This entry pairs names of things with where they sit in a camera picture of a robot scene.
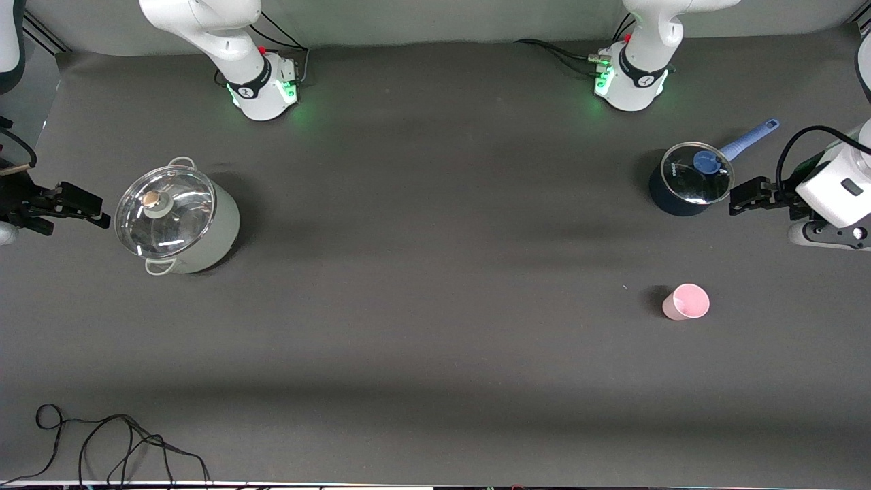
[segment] cable connector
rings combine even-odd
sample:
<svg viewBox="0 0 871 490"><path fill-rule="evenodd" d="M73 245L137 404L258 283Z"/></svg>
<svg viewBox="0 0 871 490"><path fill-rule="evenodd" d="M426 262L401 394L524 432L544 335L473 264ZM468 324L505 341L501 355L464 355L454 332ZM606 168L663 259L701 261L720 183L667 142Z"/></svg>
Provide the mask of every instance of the cable connector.
<svg viewBox="0 0 871 490"><path fill-rule="evenodd" d="M611 66L611 57L606 54L588 54L587 61L596 65Z"/></svg>

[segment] pot handle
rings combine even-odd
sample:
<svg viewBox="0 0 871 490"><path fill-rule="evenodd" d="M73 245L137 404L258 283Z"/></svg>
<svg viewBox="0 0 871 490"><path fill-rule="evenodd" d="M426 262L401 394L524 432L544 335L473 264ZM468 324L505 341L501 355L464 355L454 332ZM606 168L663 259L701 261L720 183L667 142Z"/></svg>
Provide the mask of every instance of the pot handle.
<svg viewBox="0 0 871 490"><path fill-rule="evenodd" d="M151 259L145 259L145 272L151 274L152 276L162 276L164 274L169 274L175 269L176 264L179 263L179 259L172 258L168 261L153 261ZM151 266L154 265L164 265L167 266L166 269L152 269Z"/></svg>
<svg viewBox="0 0 871 490"><path fill-rule="evenodd" d="M187 160L188 163L187 163L187 164L176 163L176 162L178 162L178 161L182 161L182 160ZM191 160L191 157L175 157L174 159L169 160L169 163L168 163L167 165L169 165L169 166L176 165L176 166L179 166L179 167L190 167L190 168L192 168L192 169L194 169L194 170L197 169L197 166L196 166L196 164L193 163L193 160Z"/></svg>

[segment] white pot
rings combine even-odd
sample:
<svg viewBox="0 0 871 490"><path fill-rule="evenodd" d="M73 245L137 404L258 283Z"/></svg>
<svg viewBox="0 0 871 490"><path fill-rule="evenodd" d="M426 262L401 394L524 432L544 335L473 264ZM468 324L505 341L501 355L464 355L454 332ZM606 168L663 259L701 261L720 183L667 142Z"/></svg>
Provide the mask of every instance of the white pot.
<svg viewBox="0 0 871 490"><path fill-rule="evenodd" d="M178 157L127 189L115 226L127 249L145 258L148 274L186 274L212 267L230 251L239 209L193 160Z"/></svg>

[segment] cup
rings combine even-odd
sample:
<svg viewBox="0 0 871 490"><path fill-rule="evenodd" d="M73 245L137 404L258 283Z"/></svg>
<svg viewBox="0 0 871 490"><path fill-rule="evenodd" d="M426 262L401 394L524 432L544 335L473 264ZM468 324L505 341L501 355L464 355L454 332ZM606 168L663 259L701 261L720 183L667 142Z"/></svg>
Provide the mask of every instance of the cup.
<svg viewBox="0 0 871 490"><path fill-rule="evenodd" d="M695 284L681 284L662 303L662 312L672 320L701 318L711 307L711 299Z"/></svg>

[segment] black band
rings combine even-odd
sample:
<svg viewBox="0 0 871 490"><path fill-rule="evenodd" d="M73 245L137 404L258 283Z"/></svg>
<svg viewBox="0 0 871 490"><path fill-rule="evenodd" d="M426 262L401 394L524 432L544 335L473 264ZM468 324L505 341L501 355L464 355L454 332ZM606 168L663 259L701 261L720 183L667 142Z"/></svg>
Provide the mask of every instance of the black band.
<svg viewBox="0 0 871 490"><path fill-rule="evenodd" d="M254 99L260 93L260 89L267 84L270 75L272 75L272 64L269 63L268 59L263 58L263 71L260 72L257 78L246 84L235 84L230 81L226 84L230 85L230 88L243 99Z"/></svg>
<svg viewBox="0 0 871 490"><path fill-rule="evenodd" d="M620 56L618 59L620 70L623 70L623 73L631 78L632 82L634 82L635 86L638 88L653 86L653 84L659 80L659 77L662 77L663 73L665 73L666 67L656 71L644 71L632 66L632 63L629 63L629 58L626 57L626 46L620 50Z"/></svg>

